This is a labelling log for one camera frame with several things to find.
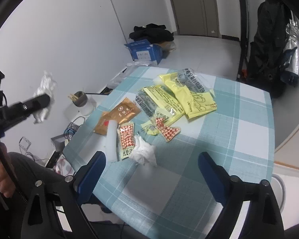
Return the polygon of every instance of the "door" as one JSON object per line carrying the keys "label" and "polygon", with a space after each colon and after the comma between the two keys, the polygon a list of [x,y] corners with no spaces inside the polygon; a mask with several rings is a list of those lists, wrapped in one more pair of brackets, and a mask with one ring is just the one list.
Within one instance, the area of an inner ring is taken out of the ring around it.
{"label": "door", "polygon": [[179,35],[219,37],[216,0],[171,0]]}

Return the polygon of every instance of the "cardboard box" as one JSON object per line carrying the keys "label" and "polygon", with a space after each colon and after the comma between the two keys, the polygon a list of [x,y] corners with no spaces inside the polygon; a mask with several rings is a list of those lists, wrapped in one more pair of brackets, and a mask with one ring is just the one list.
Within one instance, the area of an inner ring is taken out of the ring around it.
{"label": "cardboard box", "polygon": [[161,46],[151,44],[147,39],[125,44],[125,46],[130,50],[134,61],[153,61],[158,65],[162,60]]}

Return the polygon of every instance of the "person's hand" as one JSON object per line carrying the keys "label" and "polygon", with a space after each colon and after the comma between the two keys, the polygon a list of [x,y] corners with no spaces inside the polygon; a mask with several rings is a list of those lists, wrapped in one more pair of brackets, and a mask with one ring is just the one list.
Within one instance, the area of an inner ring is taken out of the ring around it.
{"label": "person's hand", "polygon": [[[8,164],[10,165],[10,168],[14,172],[14,168],[11,164],[11,159],[7,154],[7,148],[5,144],[1,143],[1,150],[7,159]],[[6,169],[3,167],[2,162],[0,161],[0,192],[6,197],[10,198],[12,197],[14,191],[16,190],[16,186],[11,180],[10,176],[6,172]]]}

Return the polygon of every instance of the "checkered tablecloth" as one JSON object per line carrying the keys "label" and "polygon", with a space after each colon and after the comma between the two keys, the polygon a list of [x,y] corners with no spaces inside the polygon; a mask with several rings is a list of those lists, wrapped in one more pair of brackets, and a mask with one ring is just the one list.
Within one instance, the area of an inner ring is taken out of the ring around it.
{"label": "checkered tablecloth", "polygon": [[[104,140],[93,133],[103,111],[125,97],[135,100],[138,90],[153,85],[157,75],[174,71],[139,67],[127,77],[66,146],[64,154],[73,168],[77,171],[86,164],[95,153],[94,143]],[[231,80],[198,75],[214,89],[217,110],[191,122],[183,116],[173,125],[181,127],[180,134],[169,143],[161,134],[140,131],[140,124],[148,121],[141,112],[132,120],[135,133],[156,146],[158,167],[136,165],[130,159],[108,164],[94,189],[117,216],[151,239],[204,238],[208,233],[206,225],[216,202],[198,169],[201,152],[209,152],[216,164],[243,181],[271,179],[274,125],[270,95]]]}

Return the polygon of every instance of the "chopsticks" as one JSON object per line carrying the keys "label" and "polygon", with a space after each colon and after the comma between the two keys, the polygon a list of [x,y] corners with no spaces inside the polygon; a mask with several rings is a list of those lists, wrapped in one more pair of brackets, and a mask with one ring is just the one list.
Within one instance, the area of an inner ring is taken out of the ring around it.
{"label": "chopsticks", "polygon": [[70,93],[70,96],[68,96],[68,98],[70,98],[71,101],[75,102],[79,97]]}

